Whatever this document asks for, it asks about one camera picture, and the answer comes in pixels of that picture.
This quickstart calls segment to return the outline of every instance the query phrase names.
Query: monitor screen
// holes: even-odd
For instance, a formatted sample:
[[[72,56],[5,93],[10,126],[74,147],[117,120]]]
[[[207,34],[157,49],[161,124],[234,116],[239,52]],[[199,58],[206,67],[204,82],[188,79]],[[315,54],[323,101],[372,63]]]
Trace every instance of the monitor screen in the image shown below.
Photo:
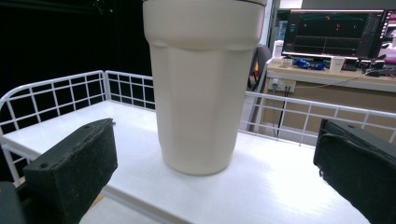
[[[282,55],[375,58],[384,9],[291,9]]]
[[[382,48],[378,53],[386,64],[396,64],[396,9],[389,9],[385,14],[381,31]]]

